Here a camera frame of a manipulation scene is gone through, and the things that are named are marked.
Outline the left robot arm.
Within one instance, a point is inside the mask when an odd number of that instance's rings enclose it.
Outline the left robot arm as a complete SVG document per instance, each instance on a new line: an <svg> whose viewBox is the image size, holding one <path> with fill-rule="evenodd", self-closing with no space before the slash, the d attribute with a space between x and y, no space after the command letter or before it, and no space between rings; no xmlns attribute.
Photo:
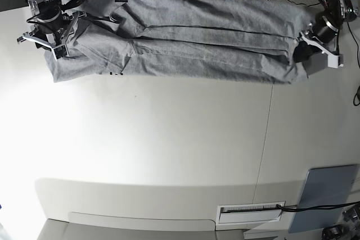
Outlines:
<svg viewBox="0 0 360 240"><path fill-rule="evenodd" d="M327 66L337 69L344 66L339 49L342 25L354 21L359 16L357 0L318 0L323 11L315 16L315 21L300 33L299 45L294 51L294 61L304 62L322 54Z"/></svg>

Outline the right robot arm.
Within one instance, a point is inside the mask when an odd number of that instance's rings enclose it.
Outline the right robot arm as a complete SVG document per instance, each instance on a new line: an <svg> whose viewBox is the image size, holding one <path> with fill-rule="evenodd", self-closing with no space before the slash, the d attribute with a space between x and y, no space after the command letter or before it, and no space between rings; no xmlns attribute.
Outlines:
<svg viewBox="0 0 360 240"><path fill-rule="evenodd" d="M86 16L83 11L69 15L68 10L79 7L84 0L27 0L32 17L27 23L32 24L31 31L17 39L18 43L29 41L37 48L50 51L55 59L69 55L67 41L74 34L74 26L78 20Z"/></svg>

